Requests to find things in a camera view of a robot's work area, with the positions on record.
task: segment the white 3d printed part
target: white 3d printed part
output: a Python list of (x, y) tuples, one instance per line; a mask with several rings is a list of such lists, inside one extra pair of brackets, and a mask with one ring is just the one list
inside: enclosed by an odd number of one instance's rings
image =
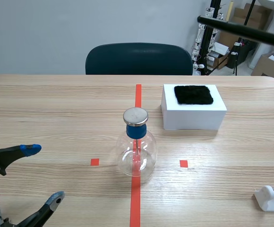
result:
[(274, 190), (266, 185), (260, 191), (255, 191), (255, 197), (263, 211), (274, 211)]

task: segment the metal lid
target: metal lid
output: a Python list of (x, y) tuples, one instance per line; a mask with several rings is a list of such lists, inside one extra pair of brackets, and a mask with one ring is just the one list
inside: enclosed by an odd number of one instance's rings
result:
[(123, 114), (124, 122), (133, 127), (139, 127), (147, 122), (148, 113), (145, 109), (133, 107), (126, 110)]

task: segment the white box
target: white box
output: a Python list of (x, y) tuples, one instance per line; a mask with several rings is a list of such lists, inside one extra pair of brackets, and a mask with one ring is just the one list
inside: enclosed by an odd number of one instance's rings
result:
[(161, 100), (163, 128), (166, 130), (204, 129), (218, 130), (226, 114), (226, 106), (216, 85), (204, 85), (210, 90), (214, 102), (211, 105), (180, 105), (175, 96), (176, 86), (164, 84)]

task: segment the office chair backrest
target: office chair backrest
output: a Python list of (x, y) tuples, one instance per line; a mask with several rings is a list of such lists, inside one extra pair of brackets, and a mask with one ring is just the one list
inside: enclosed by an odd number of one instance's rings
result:
[(95, 47), (86, 58), (88, 75), (192, 75), (190, 54), (167, 44), (126, 43)]

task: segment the round bottom flask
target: round bottom flask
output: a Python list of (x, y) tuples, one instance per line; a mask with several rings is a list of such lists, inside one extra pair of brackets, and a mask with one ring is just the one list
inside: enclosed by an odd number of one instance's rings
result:
[(133, 107), (123, 114), (127, 130), (122, 133), (116, 144), (119, 168), (127, 175), (150, 175), (157, 159), (156, 140), (146, 130), (147, 111)]

